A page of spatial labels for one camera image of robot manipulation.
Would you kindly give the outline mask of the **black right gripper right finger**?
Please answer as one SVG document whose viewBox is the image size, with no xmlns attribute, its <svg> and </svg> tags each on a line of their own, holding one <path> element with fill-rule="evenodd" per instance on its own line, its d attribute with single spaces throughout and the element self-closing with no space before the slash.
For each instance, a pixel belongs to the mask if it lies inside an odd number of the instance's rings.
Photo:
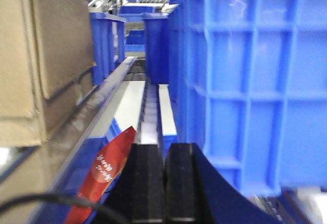
<svg viewBox="0 0 327 224">
<path fill-rule="evenodd" d="M 205 158 L 196 144 L 170 145 L 165 161 L 166 223 L 212 223 L 200 182 L 199 159 Z"/>
</svg>

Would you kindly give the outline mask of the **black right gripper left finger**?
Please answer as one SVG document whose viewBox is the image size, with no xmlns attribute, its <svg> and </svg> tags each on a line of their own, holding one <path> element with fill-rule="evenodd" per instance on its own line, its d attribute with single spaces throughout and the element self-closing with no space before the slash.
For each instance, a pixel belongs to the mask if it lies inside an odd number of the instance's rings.
<svg viewBox="0 0 327 224">
<path fill-rule="evenodd" d="M 130 223 L 163 223 L 162 158 L 155 144 L 133 144 L 104 205 Z"/>
</svg>

